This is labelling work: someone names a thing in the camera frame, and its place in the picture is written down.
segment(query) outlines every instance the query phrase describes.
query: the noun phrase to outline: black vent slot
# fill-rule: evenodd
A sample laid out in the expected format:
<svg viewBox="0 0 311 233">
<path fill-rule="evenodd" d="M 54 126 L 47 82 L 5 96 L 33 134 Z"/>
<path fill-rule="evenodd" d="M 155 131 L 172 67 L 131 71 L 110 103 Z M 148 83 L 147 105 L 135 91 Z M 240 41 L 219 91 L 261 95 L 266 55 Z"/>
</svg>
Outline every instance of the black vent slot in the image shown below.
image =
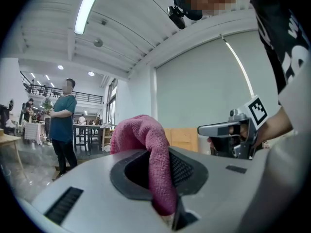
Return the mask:
<svg viewBox="0 0 311 233">
<path fill-rule="evenodd" d="M 45 213 L 45 216 L 54 223 L 60 225 L 82 193 L 83 190 L 70 187 Z"/>
<path fill-rule="evenodd" d="M 178 187 L 193 174 L 193 167 L 170 152 L 170 169 L 172 183 Z"/>
</svg>

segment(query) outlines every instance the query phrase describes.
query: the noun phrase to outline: gray device surface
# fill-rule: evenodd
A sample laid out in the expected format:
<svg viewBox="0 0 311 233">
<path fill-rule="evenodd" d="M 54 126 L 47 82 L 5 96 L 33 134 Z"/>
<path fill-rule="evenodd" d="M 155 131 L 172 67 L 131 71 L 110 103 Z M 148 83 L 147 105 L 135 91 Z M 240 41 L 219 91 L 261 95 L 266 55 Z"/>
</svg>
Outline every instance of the gray device surface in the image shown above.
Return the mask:
<svg viewBox="0 0 311 233">
<path fill-rule="evenodd" d="M 170 147 L 208 170 L 208 179 L 196 194 L 181 196 L 185 211 L 198 220 L 179 231 L 249 232 L 256 223 L 262 226 L 273 220 L 301 187 L 310 162 L 306 144 L 310 144 L 310 135 L 293 136 L 270 151 L 258 151 L 253 161 Z M 60 232 L 171 232 L 150 201 L 128 199 L 111 183 L 112 167 L 141 151 L 128 150 L 79 165 L 42 191 L 32 206 L 45 214 L 69 187 L 75 187 L 83 193 L 60 224 Z M 228 168 L 235 166 L 245 173 Z"/>
</svg>

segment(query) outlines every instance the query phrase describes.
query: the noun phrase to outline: pink towel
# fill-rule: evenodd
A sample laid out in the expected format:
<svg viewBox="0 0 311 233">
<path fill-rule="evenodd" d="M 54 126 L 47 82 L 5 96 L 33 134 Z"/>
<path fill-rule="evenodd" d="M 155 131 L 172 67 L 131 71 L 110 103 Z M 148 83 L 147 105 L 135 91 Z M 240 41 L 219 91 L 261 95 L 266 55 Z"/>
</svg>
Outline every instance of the pink towel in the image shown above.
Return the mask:
<svg viewBox="0 0 311 233">
<path fill-rule="evenodd" d="M 162 126 L 146 115 L 119 123 L 111 139 L 111 154 L 134 149 L 150 152 L 149 190 L 154 197 L 153 206 L 161 216 L 171 215 L 176 209 L 176 190 L 171 180 L 168 146 Z"/>
</svg>

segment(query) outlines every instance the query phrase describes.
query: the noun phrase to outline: black pants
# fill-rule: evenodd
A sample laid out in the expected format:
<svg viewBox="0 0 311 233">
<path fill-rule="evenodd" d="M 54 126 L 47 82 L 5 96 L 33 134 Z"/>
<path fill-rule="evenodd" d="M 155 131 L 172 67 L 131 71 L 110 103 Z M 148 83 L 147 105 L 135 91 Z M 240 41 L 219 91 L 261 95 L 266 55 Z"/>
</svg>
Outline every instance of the black pants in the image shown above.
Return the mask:
<svg viewBox="0 0 311 233">
<path fill-rule="evenodd" d="M 47 141 L 52 142 L 52 139 L 50 136 L 51 118 L 44 119 L 44 123 L 45 123 L 45 134 L 47 135 Z"/>
<path fill-rule="evenodd" d="M 52 139 L 54 151 L 58 158 L 59 173 L 66 173 L 66 159 L 68 160 L 71 168 L 78 165 L 76 155 L 73 152 L 72 142 L 61 142 Z"/>
</svg>

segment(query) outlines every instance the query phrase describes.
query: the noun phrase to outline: ceiling light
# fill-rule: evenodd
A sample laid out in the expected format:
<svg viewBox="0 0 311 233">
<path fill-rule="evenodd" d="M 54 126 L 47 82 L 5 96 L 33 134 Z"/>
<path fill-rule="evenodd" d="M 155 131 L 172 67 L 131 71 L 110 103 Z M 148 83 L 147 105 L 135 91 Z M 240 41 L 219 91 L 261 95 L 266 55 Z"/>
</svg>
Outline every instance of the ceiling light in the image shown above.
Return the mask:
<svg viewBox="0 0 311 233">
<path fill-rule="evenodd" d="M 253 91 L 253 88 L 252 88 L 252 85 L 251 85 L 251 82 L 249 81 L 249 78 L 248 78 L 248 75 L 240 61 L 240 59 L 238 58 L 237 54 L 235 53 L 235 51 L 233 50 L 233 48 L 230 46 L 229 43 L 227 43 L 227 41 L 224 39 L 224 37 L 222 35 L 220 35 L 221 38 L 225 41 L 226 45 L 228 46 L 228 48 L 231 50 L 232 54 L 234 55 L 234 57 L 236 58 L 241 70 L 242 70 L 242 73 L 245 77 L 245 80 L 246 80 L 246 83 L 247 83 L 247 86 L 248 86 L 248 89 L 249 89 L 249 93 L 251 94 L 251 98 L 253 98 L 255 95 L 254 95 L 254 91 Z"/>
<path fill-rule="evenodd" d="M 86 21 L 88 18 L 88 15 L 93 7 L 95 0 L 82 0 L 82 3 L 80 5 L 79 13 L 76 20 L 76 25 L 74 27 L 74 32 L 77 34 L 83 34 L 85 27 L 86 27 Z"/>
</svg>

